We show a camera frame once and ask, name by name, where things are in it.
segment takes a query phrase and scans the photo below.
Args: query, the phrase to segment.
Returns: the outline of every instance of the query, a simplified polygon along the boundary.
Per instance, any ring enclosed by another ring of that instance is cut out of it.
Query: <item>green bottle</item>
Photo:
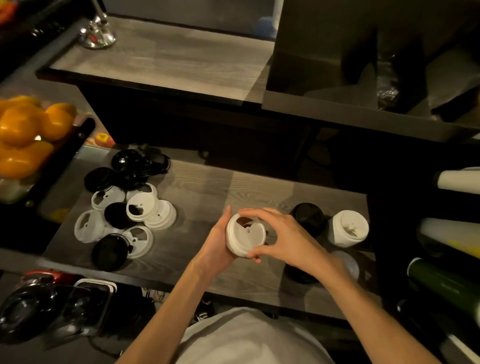
[[[460,311],[472,317],[480,327],[480,286],[456,274],[437,268],[421,258],[414,258],[407,275],[438,294]]]

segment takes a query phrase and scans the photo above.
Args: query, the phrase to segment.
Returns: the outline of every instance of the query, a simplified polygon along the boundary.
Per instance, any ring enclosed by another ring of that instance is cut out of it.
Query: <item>left hand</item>
[[[227,248],[225,240],[225,230],[231,217],[232,208],[228,205],[223,215],[210,230],[200,251],[193,259],[210,278],[214,278],[223,272],[232,264],[235,258],[237,258],[237,256]]]

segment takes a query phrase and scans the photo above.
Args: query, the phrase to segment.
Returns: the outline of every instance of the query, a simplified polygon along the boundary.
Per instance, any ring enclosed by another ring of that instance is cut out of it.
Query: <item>white t-shirt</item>
[[[233,308],[190,326],[183,335],[177,364],[332,364],[307,330],[272,320],[246,307]]]

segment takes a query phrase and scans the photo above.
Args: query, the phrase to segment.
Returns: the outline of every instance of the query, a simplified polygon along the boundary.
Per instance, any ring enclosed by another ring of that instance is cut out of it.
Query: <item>right hand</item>
[[[257,217],[268,222],[277,233],[275,245],[260,245],[248,253],[248,258],[270,255],[283,260],[319,279],[319,268],[337,270],[343,267],[341,260],[331,256],[291,215],[284,215],[274,208],[243,208],[241,216]]]

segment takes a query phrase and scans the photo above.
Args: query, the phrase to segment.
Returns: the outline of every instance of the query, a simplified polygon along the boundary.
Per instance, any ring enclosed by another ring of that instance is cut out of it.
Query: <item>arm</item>
[[[258,246],[249,257],[271,255],[317,278],[332,294],[373,364],[440,363],[377,306],[351,278],[343,262],[331,256],[292,216],[270,208],[242,209],[239,214],[267,221],[278,236],[275,245]]]
[[[211,280],[235,259],[225,244],[225,228],[230,217],[228,206],[170,296],[117,364],[170,363]]]

